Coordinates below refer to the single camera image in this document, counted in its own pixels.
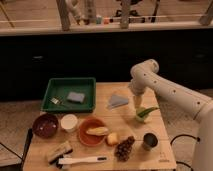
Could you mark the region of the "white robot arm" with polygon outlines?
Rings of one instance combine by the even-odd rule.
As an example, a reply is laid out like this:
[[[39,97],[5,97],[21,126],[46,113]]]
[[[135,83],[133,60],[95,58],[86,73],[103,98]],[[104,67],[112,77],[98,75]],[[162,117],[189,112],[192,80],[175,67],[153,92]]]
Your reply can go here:
[[[130,90],[140,96],[149,87],[190,114],[199,123],[200,139],[195,145],[192,169],[213,171],[213,98],[164,79],[158,71],[159,65],[154,59],[134,65],[130,70]]]

